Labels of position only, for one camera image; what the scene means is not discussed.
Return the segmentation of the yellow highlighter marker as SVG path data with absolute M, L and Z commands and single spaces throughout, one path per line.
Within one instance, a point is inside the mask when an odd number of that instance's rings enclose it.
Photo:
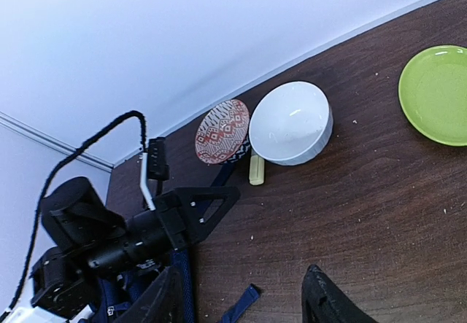
M 265 179 L 265 160 L 254 150 L 250 157 L 249 182 L 253 186 L 264 183 Z

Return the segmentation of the navy blue student backpack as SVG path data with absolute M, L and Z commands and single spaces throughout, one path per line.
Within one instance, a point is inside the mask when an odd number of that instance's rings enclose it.
M 210 187 L 180 187 L 153 199 L 155 210 L 129 220 L 106 209 L 88 180 L 83 203 L 90 208 L 97 233 L 82 256 L 85 272 L 99 279 L 99 314 L 113 305 L 117 275 L 123 275 L 131 304 L 117 322 L 193 322 L 188 248 L 205 240 L 240 198 L 226 182 L 234 165 L 221 169 Z M 136 268 L 169 253 L 171 264 L 144 290 L 138 289 Z

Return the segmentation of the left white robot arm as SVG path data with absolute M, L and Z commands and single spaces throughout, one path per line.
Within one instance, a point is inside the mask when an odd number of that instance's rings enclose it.
M 79 176 L 50 189 L 47 177 L 39 195 L 34 227 L 43 227 L 54 241 L 37 261 L 27 258 L 19 286 L 33 281 L 30 302 L 65 320 L 90 306 L 114 313 L 103 293 L 105 281 L 168 252 L 182 252 L 204 241 L 240 197 L 236 187 L 179 187 L 151 193 L 148 183 L 169 178 L 165 140 L 149 139 L 144 115 L 126 112 L 84 141 L 61 160 L 61 170 L 125 120 L 140 123 L 139 189 L 145 211 L 125 219 L 101 202 L 89 179 Z

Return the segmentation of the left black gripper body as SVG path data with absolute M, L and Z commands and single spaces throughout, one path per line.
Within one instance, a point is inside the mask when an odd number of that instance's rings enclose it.
M 70 179 L 41 199 L 42 226 L 64 261 L 83 273 L 110 276 L 170 252 L 154 211 L 130 219 L 107 209 L 90 181 Z

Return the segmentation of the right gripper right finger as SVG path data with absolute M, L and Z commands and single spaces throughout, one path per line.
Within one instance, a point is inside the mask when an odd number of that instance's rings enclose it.
M 302 322 L 377 323 L 357 307 L 317 265 L 310 265 L 301 285 Z

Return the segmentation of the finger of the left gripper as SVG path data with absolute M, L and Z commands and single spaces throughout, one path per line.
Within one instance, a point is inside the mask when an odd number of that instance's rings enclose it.
M 174 191 L 180 200 L 187 245 L 204 241 L 241 196 L 237 187 L 181 187 Z

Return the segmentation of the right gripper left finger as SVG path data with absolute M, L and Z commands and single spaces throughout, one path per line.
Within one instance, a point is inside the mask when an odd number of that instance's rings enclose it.
M 184 322 L 183 305 L 182 277 L 177 268 L 170 266 L 120 317 L 120 322 Z

